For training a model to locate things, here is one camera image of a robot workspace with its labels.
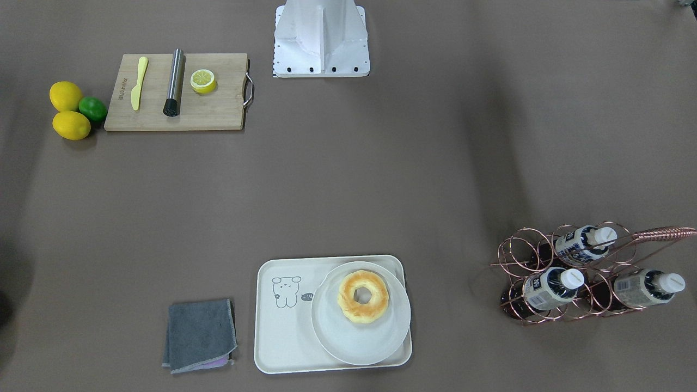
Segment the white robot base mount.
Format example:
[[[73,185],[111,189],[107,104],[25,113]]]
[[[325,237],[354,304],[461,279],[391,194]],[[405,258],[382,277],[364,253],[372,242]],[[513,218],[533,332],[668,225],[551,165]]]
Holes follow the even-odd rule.
[[[370,74],[366,13],[354,1],[287,1],[274,15],[274,77]]]

